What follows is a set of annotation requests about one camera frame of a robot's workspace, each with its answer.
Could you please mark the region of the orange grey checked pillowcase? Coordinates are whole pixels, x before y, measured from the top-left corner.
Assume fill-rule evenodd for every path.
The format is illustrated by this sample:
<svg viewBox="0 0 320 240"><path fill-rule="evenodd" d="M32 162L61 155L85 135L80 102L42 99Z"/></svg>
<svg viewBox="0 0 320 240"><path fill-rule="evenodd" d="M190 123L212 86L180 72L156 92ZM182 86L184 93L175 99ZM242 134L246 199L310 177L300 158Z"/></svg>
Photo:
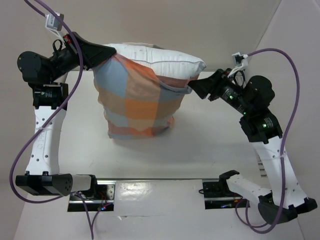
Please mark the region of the orange grey checked pillowcase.
<svg viewBox="0 0 320 240"><path fill-rule="evenodd" d="M94 67L93 76L114 140L152 138L172 129L173 115L191 93L187 84L197 78L160 76L120 54Z"/></svg>

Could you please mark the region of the white pillow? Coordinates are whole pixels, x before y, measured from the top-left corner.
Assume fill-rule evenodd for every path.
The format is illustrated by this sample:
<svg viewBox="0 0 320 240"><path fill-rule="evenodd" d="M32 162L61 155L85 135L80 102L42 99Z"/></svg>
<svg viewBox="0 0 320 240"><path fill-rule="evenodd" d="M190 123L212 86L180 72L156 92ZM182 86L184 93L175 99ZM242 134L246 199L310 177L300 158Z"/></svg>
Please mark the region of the white pillow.
<svg viewBox="0 0 320 240"><path fill-rule="evenodd" d="M115 48L119 55L152 69L161 77L190 80L207 67L199 57L154 44L125 42L107 43L105 46Z"/></svg>

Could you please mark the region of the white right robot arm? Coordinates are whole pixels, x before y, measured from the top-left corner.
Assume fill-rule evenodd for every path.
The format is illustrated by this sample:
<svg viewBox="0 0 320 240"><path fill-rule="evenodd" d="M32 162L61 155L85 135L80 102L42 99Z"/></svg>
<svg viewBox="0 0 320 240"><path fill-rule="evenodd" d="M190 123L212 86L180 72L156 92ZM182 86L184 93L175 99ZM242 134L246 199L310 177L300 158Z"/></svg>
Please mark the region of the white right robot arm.
<svg viewBox="0 0 320 240"><path fill-rule="evenodd" d="M242 196L257 206L261 217L270 225L278 211L281 211L278 222L282 224L316 209L316 200L300 187L286 150L281 147L282 129L268 109L275 97L272 83L264 76L255 75L242 87L228 78L230 71L218 69L208 78L190 81L188 86L201 99L220 98L242 114L241 129L264 166L270 188L261 187L230 170L219 177L220 194Z"/></svg>

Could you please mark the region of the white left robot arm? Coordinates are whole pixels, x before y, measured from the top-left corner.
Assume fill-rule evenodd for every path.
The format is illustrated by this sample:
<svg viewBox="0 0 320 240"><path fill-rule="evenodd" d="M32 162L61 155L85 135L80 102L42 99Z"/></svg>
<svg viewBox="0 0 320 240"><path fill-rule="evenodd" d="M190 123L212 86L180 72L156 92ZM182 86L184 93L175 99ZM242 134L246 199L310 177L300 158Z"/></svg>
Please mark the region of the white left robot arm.
<svg viewBox="0 0 320 240"><path fill-rule="evenodd" d="M88 200L97 197L97 179L90 174L60 172L59 147L63 121L71 97L67 83L57 80L75 68L90 70L116 54L109 46L88 42L76 32L53 45L51 57L33 51L21 53L17 67L32 90L35 134L31 157L16 186L33 196L68 196L81 192Z"/></svg>

